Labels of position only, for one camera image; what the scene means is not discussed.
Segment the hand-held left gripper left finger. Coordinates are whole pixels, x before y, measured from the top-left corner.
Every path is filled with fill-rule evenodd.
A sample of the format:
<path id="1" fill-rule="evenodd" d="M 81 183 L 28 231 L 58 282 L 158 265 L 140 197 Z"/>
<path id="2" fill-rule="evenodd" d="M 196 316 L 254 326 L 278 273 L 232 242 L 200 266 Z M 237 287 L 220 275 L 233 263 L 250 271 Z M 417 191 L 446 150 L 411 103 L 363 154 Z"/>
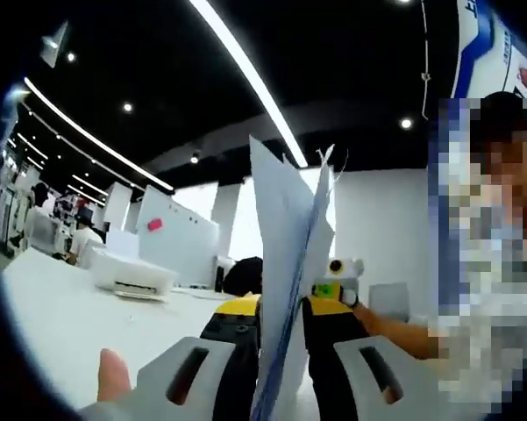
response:
<path id="1" fill-rule="evenodd" d="M 134 389 L 92 403 L 84 420 L 247 420 L 258 378 L 259 296 L 222 303 L 199 337 L 142 367 Z"/>

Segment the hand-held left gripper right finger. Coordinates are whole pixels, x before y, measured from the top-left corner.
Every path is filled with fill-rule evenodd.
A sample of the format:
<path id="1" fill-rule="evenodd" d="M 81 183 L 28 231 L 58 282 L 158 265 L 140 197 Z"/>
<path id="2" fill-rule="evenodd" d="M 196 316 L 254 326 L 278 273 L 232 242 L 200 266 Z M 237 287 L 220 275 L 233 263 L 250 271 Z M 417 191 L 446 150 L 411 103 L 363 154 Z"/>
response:
<path id="1" fill-rule="evenodd" d="M 303 299 L 303 326 L 321 419 L 438 419 L 424 364 L 438 357 L 438 340 L 427 327 L 318 297 Z"/>

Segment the person's left hand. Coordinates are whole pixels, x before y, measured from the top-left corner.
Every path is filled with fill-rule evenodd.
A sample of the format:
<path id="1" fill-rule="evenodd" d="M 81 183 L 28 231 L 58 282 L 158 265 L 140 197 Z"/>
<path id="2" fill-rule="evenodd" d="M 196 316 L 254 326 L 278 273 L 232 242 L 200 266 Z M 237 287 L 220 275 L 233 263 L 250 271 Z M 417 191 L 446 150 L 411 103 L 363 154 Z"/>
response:
<path id="1" fill-rule="evenodd" d="M 114 351 L 104 348 L 100 352 L 97 372 L 97 401 L 114 401 L 132 390 L 128 367 Z"/>

